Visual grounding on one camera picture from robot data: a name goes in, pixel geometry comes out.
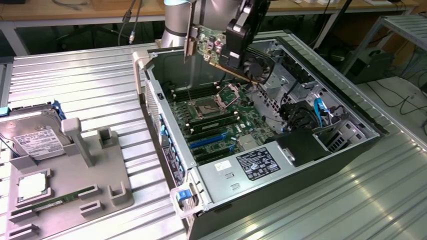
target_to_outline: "motherboard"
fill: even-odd
[[[263,145],[275,135],[247,91],[224,83],[172,92],[170,106],[200,165]]]

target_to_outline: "warning label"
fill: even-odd
[[[266,177],[268,174],[280,170],[280,167],[266,147],[256,149],[236,157],[251,181]]]
[[[32,157],[63,150],[63,144],[52,129],[15,136],[13,139]]]

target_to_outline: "cooling fan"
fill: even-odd
[[[272,74],[272,68],[264,59],[251,57],[243,63],[243,73],[252,82],[263,83]]]

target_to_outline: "hard drive label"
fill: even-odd
[[[280,167],[266,147],[236,157],[247,178],[251,181],[266,177],[280,170]]]
[[[37,157],[58,151],[63,151],[63,144],[52,129],[15,136],[13,139],[25,153]]]

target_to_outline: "hard drive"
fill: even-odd
[[[0,138],[16,157],[29,155],[43,160],[64,154],[64,146],[72,143],[62,132],[60,106],[41,104],[13,109],[0,117]]]

